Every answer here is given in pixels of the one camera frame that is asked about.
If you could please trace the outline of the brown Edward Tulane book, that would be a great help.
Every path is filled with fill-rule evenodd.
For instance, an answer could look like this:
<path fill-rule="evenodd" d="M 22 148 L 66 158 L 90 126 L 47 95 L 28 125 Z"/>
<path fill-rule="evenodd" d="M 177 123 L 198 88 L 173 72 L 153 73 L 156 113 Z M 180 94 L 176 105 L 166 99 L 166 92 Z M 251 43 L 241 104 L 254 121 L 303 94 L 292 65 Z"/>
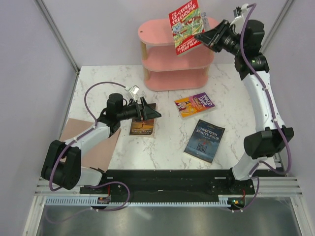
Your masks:
<path fill-rule="evenodd" d="M 155 119 L 136 121 L 132 119 L 129 135 L 152 138 L 155 132 Z"/>

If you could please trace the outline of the red 13-Storey Treehouse book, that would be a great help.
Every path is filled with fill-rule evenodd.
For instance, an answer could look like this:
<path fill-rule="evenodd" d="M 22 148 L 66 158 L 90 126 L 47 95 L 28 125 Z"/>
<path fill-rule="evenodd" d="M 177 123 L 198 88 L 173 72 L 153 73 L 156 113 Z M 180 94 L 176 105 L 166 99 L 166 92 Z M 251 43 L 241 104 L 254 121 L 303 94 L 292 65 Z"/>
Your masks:
<path fill-rule="evenodd" d="M 205 32 L 197 0 L 189 0 L 168 16 L 177 56 L 182 56 L 201 44 L 194 38 L 196 34 Z"/>

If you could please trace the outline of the blue Nineteen Eighty-Four book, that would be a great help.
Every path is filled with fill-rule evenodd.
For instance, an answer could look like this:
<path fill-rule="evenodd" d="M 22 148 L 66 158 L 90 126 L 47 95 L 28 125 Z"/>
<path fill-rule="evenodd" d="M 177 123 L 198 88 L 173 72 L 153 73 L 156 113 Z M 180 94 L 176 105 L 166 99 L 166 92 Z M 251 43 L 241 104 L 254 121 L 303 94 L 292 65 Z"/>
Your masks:
<path fill-rule="evenodd" d="M 212 163 L 224 132 L 225 128 L 200 119 L 184 149 L 184 153 Z"/>

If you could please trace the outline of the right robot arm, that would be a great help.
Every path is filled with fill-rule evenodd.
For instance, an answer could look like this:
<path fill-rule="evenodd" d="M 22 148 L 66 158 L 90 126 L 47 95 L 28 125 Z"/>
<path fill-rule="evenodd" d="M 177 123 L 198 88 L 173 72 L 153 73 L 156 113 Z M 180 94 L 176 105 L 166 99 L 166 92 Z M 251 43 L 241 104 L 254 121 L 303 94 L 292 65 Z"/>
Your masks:
<path fill-rule="evenodd" d="M 235 69 L 248 91 L 254 111 L 256 132 L 244 139 L 245 153 L 231 168 L 232 177 L 225 181 L 227 191 L 233 194 L 243 188 L 242 181 L 251 178 L 259 164 L 275 171 L 266 160 L 288 148 L 294 136 L 293 128 L 286 127 L 279 114 L 270 85 L 269 65 L 260 52 L 264 24 L 249 20 L 240 34 L 234 29 L 229 21 L 222 20 L 215 28 L 194 36 L 213 52 L 226 50 L 235 56 Z"/>

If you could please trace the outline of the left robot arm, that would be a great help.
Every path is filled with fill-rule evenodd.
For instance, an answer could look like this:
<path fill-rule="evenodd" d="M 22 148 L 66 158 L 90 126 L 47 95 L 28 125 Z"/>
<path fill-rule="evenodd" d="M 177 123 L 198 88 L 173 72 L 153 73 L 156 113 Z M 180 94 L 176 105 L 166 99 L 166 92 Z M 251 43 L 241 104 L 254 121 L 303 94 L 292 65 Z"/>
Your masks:
<path fill-rule="evenodd" d="M 125 105 L 120 93 L 112 93 L 94 125 L 78 136 L 64 142 L 54 140 L 48 148 L 41 170 L 41 177 L 49 181 L 55 192 L 61 188 L 70 190 L 81 177 L 81 160 L 92 148 L 110 138 L 120 128 L 122 120 L 136 121 L 160 118 L 161 113 L 151 108 L 144 97 L 140 103 L 132 101 Z"/>

